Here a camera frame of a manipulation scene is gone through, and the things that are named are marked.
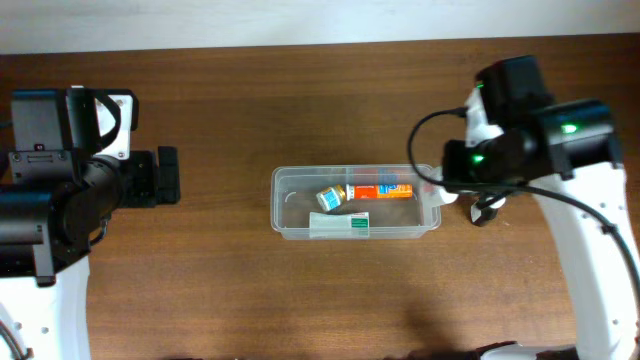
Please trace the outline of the dark bottle white cap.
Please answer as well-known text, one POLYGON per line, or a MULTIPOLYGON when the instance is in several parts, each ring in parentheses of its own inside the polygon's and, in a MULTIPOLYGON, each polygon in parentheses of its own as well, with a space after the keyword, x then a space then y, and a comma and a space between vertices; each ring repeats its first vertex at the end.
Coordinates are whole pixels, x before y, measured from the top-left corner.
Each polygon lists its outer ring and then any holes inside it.
POLYGON ((470 209, 470 218, 474 226, 483 227, 491 222, 505 204, 504 197, 485 196, 479 198, 470 209))

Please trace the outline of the clear plastic container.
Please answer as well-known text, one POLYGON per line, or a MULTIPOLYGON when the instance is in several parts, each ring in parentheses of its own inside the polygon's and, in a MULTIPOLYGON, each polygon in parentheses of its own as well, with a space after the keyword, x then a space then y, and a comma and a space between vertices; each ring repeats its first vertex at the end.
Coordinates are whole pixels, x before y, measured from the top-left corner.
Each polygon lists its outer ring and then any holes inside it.
POLYGON ((287 240, 338 240, 311 239, 309 215, 368 212, 370 236, 348 240, 419 238, 441 223, 439 207, 427 208, 423 204, 425 183, 411 166, 403 164, 279 167, 271 178, 271 225, 287 240), (331 186, 347 184, 411 184, 413 196, 347 200, 337 209, 324 212, 316 194, 331 186))

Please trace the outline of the small jar gold lid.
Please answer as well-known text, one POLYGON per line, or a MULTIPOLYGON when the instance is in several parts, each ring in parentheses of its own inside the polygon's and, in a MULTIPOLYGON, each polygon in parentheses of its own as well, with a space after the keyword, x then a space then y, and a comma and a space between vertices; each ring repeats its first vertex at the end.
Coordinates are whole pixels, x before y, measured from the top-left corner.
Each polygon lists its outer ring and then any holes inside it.
POLYGON ((316 199, 324 212, 331 212, 346 201, 347 195, 341 185, 328 187, 316 194, 316 199))

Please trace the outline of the orange Redoxon tube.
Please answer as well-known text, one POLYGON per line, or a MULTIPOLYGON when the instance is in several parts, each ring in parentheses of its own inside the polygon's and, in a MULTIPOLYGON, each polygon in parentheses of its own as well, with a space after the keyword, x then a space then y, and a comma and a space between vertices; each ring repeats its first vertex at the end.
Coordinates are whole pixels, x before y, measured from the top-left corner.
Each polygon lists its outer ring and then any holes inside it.
POLYGON ((348 200, 407 199, 413 196, 411 184, 346 185, 348 200))

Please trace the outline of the white green Panadol box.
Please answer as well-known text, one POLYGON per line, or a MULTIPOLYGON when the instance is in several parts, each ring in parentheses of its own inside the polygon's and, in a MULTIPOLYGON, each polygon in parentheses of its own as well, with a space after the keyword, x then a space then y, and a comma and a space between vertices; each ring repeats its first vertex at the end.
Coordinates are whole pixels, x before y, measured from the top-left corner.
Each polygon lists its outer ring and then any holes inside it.
POLYGON ((370 236, 368 212, 330 215, 312 212, 309 215, 311 239, 360 239, 370 236))

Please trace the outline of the white spray bottle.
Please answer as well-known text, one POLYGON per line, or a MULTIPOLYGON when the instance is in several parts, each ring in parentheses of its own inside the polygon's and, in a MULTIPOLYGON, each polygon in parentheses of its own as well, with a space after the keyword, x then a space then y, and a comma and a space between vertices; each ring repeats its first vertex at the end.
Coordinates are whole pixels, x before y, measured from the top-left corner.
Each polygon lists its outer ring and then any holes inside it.
MULTIPOLYGON (((438 181, 443 180, 441 166, 430 170, 428 176, 438 181)), ((458 199, 458 194, 448 192, 443 186, 426 182, 423 186, 423 204, 427 208, 436 208, 451 204, 458 199)))

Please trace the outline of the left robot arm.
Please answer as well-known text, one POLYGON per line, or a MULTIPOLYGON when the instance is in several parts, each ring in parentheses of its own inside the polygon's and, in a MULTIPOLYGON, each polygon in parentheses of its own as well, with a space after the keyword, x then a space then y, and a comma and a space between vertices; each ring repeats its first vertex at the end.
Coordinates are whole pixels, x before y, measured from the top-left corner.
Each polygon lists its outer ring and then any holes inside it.
POLYGON ((178 151, 135 151, 128 89, 17 90, 1 157, 1 355, 87 359, 89 257, 119 209, 174 205, 178 151))

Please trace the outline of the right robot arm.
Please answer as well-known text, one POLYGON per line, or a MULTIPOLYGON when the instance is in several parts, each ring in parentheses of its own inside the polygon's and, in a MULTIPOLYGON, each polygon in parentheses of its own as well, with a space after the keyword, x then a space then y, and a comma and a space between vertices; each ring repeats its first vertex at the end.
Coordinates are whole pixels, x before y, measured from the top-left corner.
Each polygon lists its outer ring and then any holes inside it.
POLYGON ((557 102, 532 56, 479 71, 466 108, 466 140, 444 150, 446 189, 533 195, 567 281, 576 358, 638 358, 639 254, 610 108, 557 102))

